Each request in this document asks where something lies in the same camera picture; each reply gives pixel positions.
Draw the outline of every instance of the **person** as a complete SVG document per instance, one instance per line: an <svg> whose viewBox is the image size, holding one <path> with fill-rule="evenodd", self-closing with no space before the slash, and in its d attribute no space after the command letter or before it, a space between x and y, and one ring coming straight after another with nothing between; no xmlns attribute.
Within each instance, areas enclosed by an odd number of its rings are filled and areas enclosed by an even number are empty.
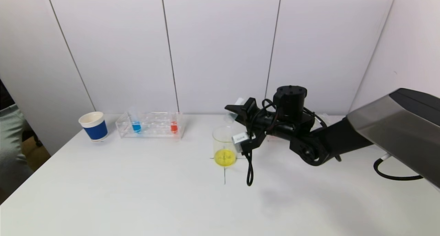
<svg viewBox="0 0 440 236"><path fill-rule="evenodd" d="M0 80L0 204L33 173L22 153L22 134L28 128L22 112Z"/></svg>

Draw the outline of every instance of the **paper cup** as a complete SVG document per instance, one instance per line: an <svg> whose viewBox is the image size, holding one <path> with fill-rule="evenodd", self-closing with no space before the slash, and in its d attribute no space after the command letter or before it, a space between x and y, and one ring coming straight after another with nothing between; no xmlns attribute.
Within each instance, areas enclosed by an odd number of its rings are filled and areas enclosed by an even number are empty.
<svg viewBox="0 0 440 236"><path fill-rule="evenodd" d="M92 141L98 142L107 137L108 132L106 122L104 121L104 113L100 111L87 113L80 117L78 122Z"/></svg>

